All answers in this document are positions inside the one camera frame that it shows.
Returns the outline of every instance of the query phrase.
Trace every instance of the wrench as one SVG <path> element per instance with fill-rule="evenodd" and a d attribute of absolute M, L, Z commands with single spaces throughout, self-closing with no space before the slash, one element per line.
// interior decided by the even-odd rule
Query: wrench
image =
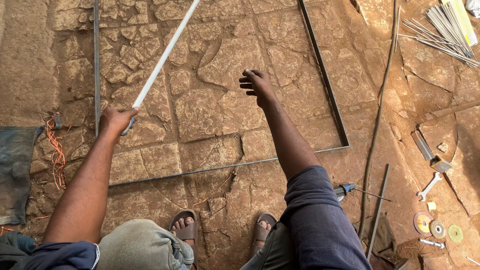
<path fill-rule="evenodd" d="M 428 186 L 423 190 L 423 191 L 419 191 L 417 192 L 417 196 L 421 196 L 421 202 L 424 202 L 425 201 L 425 197 L 427 196 L 427 193 L 432 189 L 433 185 L 442 180 L 443 178 L 440 177 L 440 173 L 439 172 L 435 172 L 435 177 L 430 181 L 430 183 L 428 183 Z"/>

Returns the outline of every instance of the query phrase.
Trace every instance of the cable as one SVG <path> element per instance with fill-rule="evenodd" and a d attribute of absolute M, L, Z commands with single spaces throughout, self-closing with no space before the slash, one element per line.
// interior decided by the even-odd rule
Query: cable
<path fill-rule="evenodd" d="M 384 74 L 384 82 L 382 83 L 382 87 L 380 88 L 380 105 L 378 106 L 378 113 L 377 113 L 377 120 L 375 122 L 375 129 L 373 131 L 373 138 L 372 138 L 372 146 L 370 147 L 370 152 L 368 154 L 367 159 L 367 167 L 365 168 L 365 176 L 363 178 L 363 191 L 368 190 L 368 182 L 370 178 L 370 168 L 372 167 L 372 159 L 373 159 L 373 152 L 375 150 L 375 145 L 377 143 L 378 131 L 380 130 L 380 122 L 382 120 L 382 111 L 384 108 L 384 88 L 387 85 L 388 81 L 388 73 L 390 72 L 390 65 L 392 64 L 392 57 L 395 51 L 395 43 L 396 43 L 396 34 L 397 34 L 397 25 L 398 25 L 398 17 L 397 17 L 397 9 L 396 9 L 396 1 L 393 1 L 393 25 L 392 25 L 392 43 L 390 44 L 390 53 L 388 54 L 388 62 L 387 68 L 385 69 Z M 367 194 L 363 193 L 361 198 L 361 217 L 360 217 L 360 226 L 359 231 L 357 232 L 359 239 L 361 240 L 363 237 L 363 229 L 365 227 L 365 218 L 367 216 Z"/>

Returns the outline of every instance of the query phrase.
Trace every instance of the steel frame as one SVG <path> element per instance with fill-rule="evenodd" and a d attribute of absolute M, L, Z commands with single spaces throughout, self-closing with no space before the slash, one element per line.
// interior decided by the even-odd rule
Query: steel frame
<path fill-rule="evenodd" d="M 315 52 L 315 56 L 317 58 L 318 64 L 320 66 L 320 70 L 322 71 L 322 77 L 325 82 L 325 87 L 327 89 L 328 97 L 330 99 L 330 105 L 332 106 L 332 111 L 335 117 L 336 125 L 338 128 L 338 133 L 340 136 L 340 141 L 342 143 L 342 146 L 340 147 L 335 147 L 335 148 L 329 148 L 329 149 L 323 149 L 323 150 L 318 150 L 314 151 L 314 153 L 320 153 L 320 152 L 327 152 L 327 151 L 333 151 L 333 150 L 338 150 L 338 149 L 344 149 L 350 147 L 350 142 L 348 141 L 347 138 L 347 132 L 345 131 L 345 127 L 343 125 L 342 117 L 340 116 L 340 111 L 338 109 L 336 100 L 335 100 L 335 95 L 332 90 L 332 86 L 330 84 L 330 79 L 328 78 L 328 74 L 324 65 L 324 61 L 322 59 L 322 55 L 320 54 L 320 50 L 317 45 L 317 41 L 315 38 L 315 33 L 313 32 L 312 24 L 310 23 L 310 18 L 308 16 L 307 9 L 305 7 L 305 3 L 303 0 L 299 0 L 299 5 L 302 10 L 303 18 L 305 20 L 305 24 L 308 29 L 308 33 L 310 35 L 310 41 L 312 42 L 312 47 Z M 98 122 L 100 119 L 100 64 L 99 64 L 99 42 L 98 42 L 98 0 L 94 1 L 94 37 L 95 37 L 95 127 L 96 127 L 96 135 L 98 135 Z M 165 175 L 165 176 L 157 176 L 157 177 L 152 177 L 152 178 L 146 178 L 146 179 L 141 179 L 141 180 L 135 180 L 135 181 L 129 181 L 129 182 L 123 182 L 123 183 L 118 183 L 118 184 L 111 184 L 109 187 L 112 186 L 118 186 L 118 185 L 124 185 L 124 184 L 132 184 L 132 183 L 138 183 L 138 182 L 143 182 L 143 181 L 149 181 L 149 180 L 156 180 L 156 179 L 162 179 L 162 178 L 168 178 L 168 177 L 175 177 L 175 176 L 182 176 L 182 175 L 188 175 L 188 174 L 193 174 L 193 173 L 199 173 L 199 172 L 208 172 L 208 171 L 213 171 L 213 170 L 220 170 L 220 169 L 225 169 L 225 168 L 231 168 L 231 167 L 237 167 L 237 166 L 242 166 L 242 165 L 248 165 L 248 164 L 255 164 L 255 163 L 260 163 L 260 162 L 265 162 L 265 161 L 272 161 L 272 160 L 277 160 L 278 158 L 273 158 L 273 159 L 266 159 L 266 160 L 257 160 L 257 161 L 250 161 L 250 162 L 244 162 L 244 163 L 239 163 L 239 164 L 231 164 L 231 165 L 226 165 L 226 166 L 221 166 L 221 167 L 216 167 L 216 168 L 210 168 L 210 169 L 203 169 L 203 170 L 196 170 L 196 171 L 191 171 L 191 172 L 183 172 L 183 173 L 177 173 L 177 174 L 171 174 L 171 175 Z"/>

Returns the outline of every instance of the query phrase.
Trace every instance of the sandal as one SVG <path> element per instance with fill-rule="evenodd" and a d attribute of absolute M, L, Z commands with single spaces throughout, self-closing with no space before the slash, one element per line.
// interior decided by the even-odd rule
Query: sandal
<path fill-rule="evenodd" d="M 260 214 L 258 214 L 257 223 L 255 223 L 255 226 L 253 227 L 252 246 L 250 247 L 248 260 L 253 258 L 253 256 L 255 256 L 255 254 L 257 254 L 257 252 L 261 249 L 261 247 L 255 245 L 255 242 L 257 240 L 266 241 L 268 233 L 270 232 L 269 230 L 260 226 L 261 221 L 265 221 L 267 225 L 270 224 L 272 226 L 277 222 L 275 216 L 269 212 L 260 212 Z"/>
<path fill-rule="evenodd" d="M 187 218 L 190 217 L 195 221 L 193 224 L 185 226 L 183 229 L 169 229 L 168 231 L 173 233 L 178 239 L 180 240 L 188 240 L 188 239 L 193 239 L 193 265 L 195 266 L 196 269 L 198 269 L 197 266 L 197 214 L 193 210 L 190 209 L 184 209 L 180 212 L 178 212 L 175 217 L 172 218 L 170 221 L 170 225 L 168 226 L 169 228 L 173 227 L 175 225 L 175 222 L 178 221 L 179 219 L 183 219 L 184 221 L 187 220 Z"/>

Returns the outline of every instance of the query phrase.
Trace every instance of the cutting disc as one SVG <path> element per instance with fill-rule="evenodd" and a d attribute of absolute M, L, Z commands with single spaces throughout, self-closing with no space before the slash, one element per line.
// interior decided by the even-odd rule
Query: cutting disc
<path fill-rule="evenodd" d="M 446 229 L 443 223 L 440 221 L 432 221 L 430 223 L 430 232 L 435 238 L 442 239 L 445 237 Z"/>
<path fill-rule="evenodd" d="M 453 242 L 460 243 L 463 240 L 463 232 L 460 227 L 455 224 L 448 227 L 448 236 L 452 239 Z"/>
<path fill-rule="evenodd" d="M 420 234 L 424 236 L 431 236 L 430 222 L 433 220 L 432 216 L 425 212 L 418 212 L 413 218 L 413 226 Z"/>

